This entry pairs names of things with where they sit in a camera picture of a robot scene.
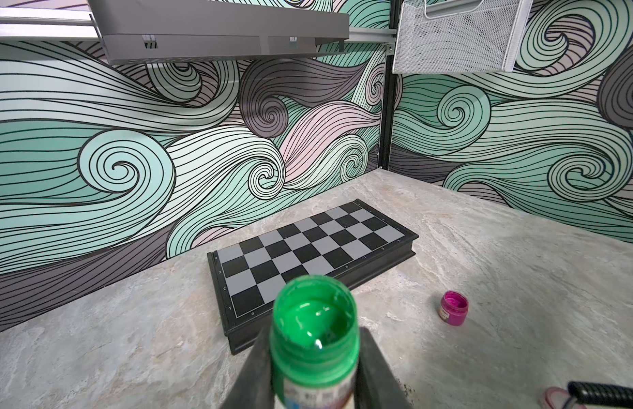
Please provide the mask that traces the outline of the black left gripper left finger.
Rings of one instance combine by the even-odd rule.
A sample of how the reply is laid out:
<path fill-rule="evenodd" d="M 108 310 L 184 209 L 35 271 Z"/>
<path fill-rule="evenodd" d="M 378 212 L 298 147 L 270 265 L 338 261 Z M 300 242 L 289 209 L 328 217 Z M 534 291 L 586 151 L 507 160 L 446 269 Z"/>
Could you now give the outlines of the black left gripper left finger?
<path fill-rule="evenodd" d="M 270 355 L 270 330 L 263 329 L 253 344 L 235 384 L 221 408 L 275 407 L 272 387 L 272 361 Z"/>

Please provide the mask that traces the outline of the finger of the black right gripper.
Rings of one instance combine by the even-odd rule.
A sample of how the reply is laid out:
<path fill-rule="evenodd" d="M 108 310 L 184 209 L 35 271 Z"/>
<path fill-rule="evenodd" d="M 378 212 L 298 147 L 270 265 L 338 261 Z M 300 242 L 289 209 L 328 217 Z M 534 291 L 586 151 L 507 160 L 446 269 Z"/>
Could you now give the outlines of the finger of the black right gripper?
<path fill-rule="evenodd" d="M 633 388 L 606 383 L 569 382 L 567 407 L 594 405 L 633 408 Z"/>

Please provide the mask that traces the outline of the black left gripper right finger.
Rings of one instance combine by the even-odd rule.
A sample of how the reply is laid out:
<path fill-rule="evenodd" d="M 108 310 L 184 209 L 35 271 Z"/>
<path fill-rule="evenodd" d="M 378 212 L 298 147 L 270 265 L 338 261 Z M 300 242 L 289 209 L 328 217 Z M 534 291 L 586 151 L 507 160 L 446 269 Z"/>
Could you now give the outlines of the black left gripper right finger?
<path fill-rule="evenodd" d="M 399 409 L 411 404 L 366 327 L 360 328 L 355 408 Z"/>

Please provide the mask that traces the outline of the green paint jar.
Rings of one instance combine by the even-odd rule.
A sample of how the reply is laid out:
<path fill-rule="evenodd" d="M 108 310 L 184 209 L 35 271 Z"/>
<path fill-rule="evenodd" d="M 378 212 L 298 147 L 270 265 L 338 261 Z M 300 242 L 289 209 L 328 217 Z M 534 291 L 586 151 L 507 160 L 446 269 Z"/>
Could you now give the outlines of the green paint jar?
<path fill-rule="evenodd" d="M 286 408 L 343 408 L 357 380 L 361 337 L 350 290 L 301 276 L 278 294 L 270 327 L 273 390 Z"/>

